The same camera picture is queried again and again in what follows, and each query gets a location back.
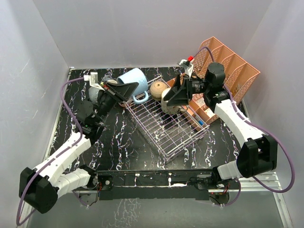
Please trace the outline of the beige round mug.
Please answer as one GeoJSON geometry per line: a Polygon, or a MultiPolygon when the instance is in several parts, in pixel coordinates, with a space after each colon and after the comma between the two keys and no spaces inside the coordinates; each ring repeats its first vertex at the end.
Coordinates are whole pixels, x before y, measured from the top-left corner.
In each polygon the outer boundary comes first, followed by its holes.
{"type": "Polygon", "coordinates": [[[150,86],[151,97],[154,100],[160,101],[162,98],[162,92],[167,88],[168,86],[162,81],[153,82],[150,86]]]}

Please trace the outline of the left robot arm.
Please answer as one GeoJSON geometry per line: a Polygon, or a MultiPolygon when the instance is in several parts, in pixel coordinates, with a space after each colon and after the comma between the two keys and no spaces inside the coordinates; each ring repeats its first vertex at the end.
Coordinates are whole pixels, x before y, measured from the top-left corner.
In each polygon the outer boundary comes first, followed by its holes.
{"type": "Polygon", "coordinates": [[[84,100],[77,106],[75,123],[78,130],[48,159],[20,174],[19,197],[41,214],[55,205],[58,198],[76,188],[92,190],[98,178],[90,168],[79,168],[65,174],[68,166],[100,138],[104,118],[116,103],[127,101],[138,87],[137,82],[115,84],[109,81],[98,90],[97,102],[84,100]]]}

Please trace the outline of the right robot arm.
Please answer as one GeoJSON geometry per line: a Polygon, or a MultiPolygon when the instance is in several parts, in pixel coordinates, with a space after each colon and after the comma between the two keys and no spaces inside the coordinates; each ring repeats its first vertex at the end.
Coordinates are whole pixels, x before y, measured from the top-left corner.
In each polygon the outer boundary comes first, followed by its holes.
{"type": "Polygon", "coordinates": [[[236,160],[214,168],[212,184],[223,188],[229,179],[250,178],[272,171],[277,166],[277,142],[266,135],[240,112],[225,87],[224,66],[218,62],[209,64],[204,79],[193,78],[193,64],[181,60],[179,66],[185,70],[183,79],[176,76],[175,83],[165,95],[168,106],[188,105],[194,94],[203,94],[204,102],[233,132],[241,151],[236,160]]]}

